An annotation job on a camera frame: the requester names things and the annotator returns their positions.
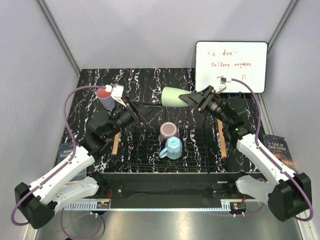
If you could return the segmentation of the green plastic cup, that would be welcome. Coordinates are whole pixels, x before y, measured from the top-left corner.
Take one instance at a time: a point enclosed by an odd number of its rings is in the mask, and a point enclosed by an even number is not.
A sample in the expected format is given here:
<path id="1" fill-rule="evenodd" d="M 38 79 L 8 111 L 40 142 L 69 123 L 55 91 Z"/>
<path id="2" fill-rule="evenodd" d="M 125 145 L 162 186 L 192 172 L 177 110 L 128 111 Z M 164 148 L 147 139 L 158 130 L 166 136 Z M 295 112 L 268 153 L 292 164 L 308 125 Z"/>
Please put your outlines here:
<path id="1" fill-rule="evenodd" d="M 182 101 L 179 96 L 190 93 L 190 91 L 184 89 L 166 86 L 161 93 L 161 104 L 164 107 L 188 107 L 189 105 Z"/>

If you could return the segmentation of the lavender plastic cup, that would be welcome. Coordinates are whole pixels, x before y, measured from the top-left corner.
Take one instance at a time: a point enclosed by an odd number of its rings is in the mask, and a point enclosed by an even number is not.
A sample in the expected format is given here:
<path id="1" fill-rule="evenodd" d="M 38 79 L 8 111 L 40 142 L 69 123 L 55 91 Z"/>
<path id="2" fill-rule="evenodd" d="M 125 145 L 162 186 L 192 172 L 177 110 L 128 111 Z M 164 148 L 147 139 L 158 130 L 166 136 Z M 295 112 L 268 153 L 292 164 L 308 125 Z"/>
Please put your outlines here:
<path id="1" fill-rule="evenodd" d="M 99 99 L 100 103 L 108 111 L 113 110 L 116 106 L 115 100 L 110 96 L 107 99 Z"/>

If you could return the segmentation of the light blue ceramic mug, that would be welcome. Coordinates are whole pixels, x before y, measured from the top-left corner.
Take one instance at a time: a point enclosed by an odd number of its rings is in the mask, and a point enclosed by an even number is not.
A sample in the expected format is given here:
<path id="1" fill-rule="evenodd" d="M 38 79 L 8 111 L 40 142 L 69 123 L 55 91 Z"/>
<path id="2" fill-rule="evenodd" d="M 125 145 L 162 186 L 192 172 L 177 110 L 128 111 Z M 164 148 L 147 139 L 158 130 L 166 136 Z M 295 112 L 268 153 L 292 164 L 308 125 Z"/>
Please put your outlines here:
<path id="1" fill-rule="evenodd" d="M 165 147 L 159 152 L 159 157 L 177 160 L 182 155 L 182 142 L 176 136 L 169 137 L 165 142 Z"/>

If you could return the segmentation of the pink plastic cup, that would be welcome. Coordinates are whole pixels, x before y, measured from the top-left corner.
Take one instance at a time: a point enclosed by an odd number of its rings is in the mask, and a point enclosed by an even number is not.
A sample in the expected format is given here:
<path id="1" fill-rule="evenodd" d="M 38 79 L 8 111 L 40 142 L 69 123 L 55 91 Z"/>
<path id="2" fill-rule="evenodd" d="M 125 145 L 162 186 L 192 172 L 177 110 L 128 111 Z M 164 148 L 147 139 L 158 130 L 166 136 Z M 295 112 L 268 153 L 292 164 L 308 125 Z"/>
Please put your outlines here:
<path id="1" fill-rule="evenodd" d="M 100 88 L 96 91 L 96 95 L 99 99 L 107 99 L 111 96 L 111 92 L 106 91 L 104 88 Z"/>

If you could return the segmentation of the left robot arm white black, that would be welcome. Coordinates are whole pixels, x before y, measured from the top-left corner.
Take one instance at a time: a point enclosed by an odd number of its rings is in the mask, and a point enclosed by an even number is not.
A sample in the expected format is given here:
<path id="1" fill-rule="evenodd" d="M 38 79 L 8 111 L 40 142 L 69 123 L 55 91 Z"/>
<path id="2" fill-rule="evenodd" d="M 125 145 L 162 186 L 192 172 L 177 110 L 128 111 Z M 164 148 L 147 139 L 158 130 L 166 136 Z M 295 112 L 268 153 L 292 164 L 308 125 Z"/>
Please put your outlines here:
<path id="1" fill-rule="evenodd" d="M 140 103 L 124 97 L 122 109 L 115 116 L 109 115 L 105 109 L 94 112 L 87 121 L 83 139 L 70 155 L 38 180 L 30 184 L 21 182 L 15 187 L 17 208 L 27 223 L 40 229 L 57 212 L 82 198 L 105 197 L 109 182 L 100 173 L 90 173 L 72 185 L 68 183 L 105 155 L 120 131 L 132 123 L 147 124 L 161 108 L 161 104 Z"/>

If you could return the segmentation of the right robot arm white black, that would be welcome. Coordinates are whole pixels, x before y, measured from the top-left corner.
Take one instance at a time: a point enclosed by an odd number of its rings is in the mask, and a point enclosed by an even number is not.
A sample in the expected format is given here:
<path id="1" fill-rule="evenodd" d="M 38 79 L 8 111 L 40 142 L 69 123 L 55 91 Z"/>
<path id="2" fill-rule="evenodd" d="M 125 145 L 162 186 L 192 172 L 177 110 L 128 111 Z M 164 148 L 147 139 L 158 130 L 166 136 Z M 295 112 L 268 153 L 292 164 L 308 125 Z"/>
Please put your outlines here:
<path id="1" fill-rule="evenodd" d="M 221 99 L 212 86 L 200 92 L 179 95 L 188 106 L 210 113 L 223 123 L 224 137 L 244 154 L 263 174 L 266 182 L 244 174 L 227 185 L 228 195 L 239 198 L 249 195 L 268 206 L 281 222 L 297 218 L 309 210 L 309 221 L 314 216 L 311 179 L 305 173 L 296 173 L 279 161 L 258 139 L 258 134 L 247 118 L 246 101 L 233 96 Z"/>

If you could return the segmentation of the mauve ceramic mug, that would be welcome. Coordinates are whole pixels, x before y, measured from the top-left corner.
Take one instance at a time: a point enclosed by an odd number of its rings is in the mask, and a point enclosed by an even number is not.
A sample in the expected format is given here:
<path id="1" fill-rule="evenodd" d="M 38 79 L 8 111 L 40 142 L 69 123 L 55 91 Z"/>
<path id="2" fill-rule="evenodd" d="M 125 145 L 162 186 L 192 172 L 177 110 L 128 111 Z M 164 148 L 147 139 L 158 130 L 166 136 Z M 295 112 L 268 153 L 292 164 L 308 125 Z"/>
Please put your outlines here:
<path id="1" fill-rule="evenodd" d="M 159 136 L 161 141 L 165 141 L 170 137 L 177 137 L 178 136 L 178 128 L 177 126 L 173 123 L 173 122 L 164 122 L 161 126 L 160 126 L 160 130 L 159 130 Z"/>

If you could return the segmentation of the black marble pattern mat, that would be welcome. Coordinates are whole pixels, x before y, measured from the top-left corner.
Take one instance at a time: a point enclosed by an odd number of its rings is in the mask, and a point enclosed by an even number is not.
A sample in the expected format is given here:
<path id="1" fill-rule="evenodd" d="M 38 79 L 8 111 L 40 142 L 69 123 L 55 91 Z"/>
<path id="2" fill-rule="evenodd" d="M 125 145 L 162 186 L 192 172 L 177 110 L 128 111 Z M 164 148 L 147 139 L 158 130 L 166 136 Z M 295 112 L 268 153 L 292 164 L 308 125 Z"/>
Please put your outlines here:
<path id="1" fill-rule="evenodd" d="M 124 86 L 124 94 L 138 102 L 158 104 L 164 87 L 193 91 L 195 70 L 193 68 L 90 68 L 81 71 L 76 86 L 113 84 Z M 221 153 L 217 121 L 216 128 Z M 227 157 L 221 155 L 225 160 L 225 171 L 219 173 L 258 172 L 258 168 L 230 144 L 226 146 L 226 151 Z M 109 155 L 113 155 L 111 147 L 104 156 L 90 165 L 87 171 L 109 173 L 105 171 L 106 159 Z"/>

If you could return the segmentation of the Tale of Two Cities book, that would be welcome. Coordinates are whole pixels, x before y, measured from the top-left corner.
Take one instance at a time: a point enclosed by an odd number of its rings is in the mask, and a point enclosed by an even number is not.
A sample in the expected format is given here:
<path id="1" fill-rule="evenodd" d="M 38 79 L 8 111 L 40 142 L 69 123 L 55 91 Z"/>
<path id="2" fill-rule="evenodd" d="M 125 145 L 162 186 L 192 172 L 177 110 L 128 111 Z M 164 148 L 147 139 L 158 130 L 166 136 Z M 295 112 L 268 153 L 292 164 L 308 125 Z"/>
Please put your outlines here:
<path id="1" fill-rule="evenodd" d="M 262 143 L 279 161 L 293 171 L 297 171 L 284 137 L 262 134 Z"/>

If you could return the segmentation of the white whiteboard black frame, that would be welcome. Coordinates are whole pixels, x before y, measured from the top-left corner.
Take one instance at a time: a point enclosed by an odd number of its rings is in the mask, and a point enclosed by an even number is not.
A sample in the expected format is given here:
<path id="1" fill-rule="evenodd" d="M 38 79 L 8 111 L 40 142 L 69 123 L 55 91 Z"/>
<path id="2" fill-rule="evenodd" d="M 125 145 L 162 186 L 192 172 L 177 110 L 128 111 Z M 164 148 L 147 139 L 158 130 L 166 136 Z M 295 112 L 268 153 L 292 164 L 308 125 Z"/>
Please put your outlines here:
<path id="1" fill-rule="evenodd" d="M 231 77 L 224 93 L 265 91 L 268 44 L 264 41 L 198 41 L 195 46 L 195 91 L 218 89 L 217 77 Z"/>

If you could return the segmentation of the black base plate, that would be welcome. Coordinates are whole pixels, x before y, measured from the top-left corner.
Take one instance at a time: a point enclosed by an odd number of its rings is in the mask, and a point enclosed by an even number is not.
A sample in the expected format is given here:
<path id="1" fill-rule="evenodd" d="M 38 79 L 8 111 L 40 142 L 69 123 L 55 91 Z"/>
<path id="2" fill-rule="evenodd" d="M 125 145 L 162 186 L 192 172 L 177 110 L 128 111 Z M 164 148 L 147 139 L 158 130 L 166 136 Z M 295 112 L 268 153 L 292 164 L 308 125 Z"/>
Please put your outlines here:
<path id="1" fill-rule="evenodd" d="M 241 173 L 102 173 L 112 191 L 112 210 L 208 210 L 239 200 Z"/>

